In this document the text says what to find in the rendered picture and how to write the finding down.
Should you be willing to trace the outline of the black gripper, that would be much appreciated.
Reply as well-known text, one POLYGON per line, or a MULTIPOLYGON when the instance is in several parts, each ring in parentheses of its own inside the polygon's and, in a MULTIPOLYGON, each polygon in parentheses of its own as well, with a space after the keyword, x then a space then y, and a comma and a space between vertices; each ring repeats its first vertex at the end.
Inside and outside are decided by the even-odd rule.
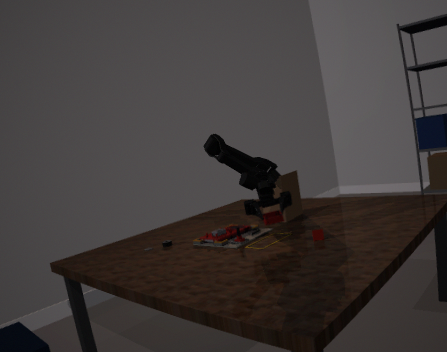
POLYGON ((246 211, 246 215, 255 215, 259 217, 260 219, 264 220, 262 212, 259 207, 266 208, 271 207, 277 204, 280 204, 281 214, 283 215, 283 211, 288 206, 292 205, 291 202, 291 194, 289 191, 280 193, 281 197, 274 199, 274 196, 272 193, 264 194, 263 196, 259 195, 259 189, 258 189, 258 196, 260 201, 254 201, 253 199, 244 201, 244 207, 246 211), (261 199, 260 199, 261 197, 261 199))

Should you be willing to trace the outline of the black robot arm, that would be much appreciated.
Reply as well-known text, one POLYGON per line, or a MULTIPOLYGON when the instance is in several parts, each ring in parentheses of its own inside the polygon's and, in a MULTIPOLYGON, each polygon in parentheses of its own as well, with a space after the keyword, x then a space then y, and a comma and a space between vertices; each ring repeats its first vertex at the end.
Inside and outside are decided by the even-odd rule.
POLYGON ((259 189, 260 196, 268 193, 275 195, 275 183, 282 176, 276 171, 278 166, 275 163, 261 157, 253 158, 227 145, 217 134, 210 135, 204 148, 210 157, 216 158, 218 162, 224 163, 241 174, 239 185, 252 191, 256 189, 257 193, 259 189))

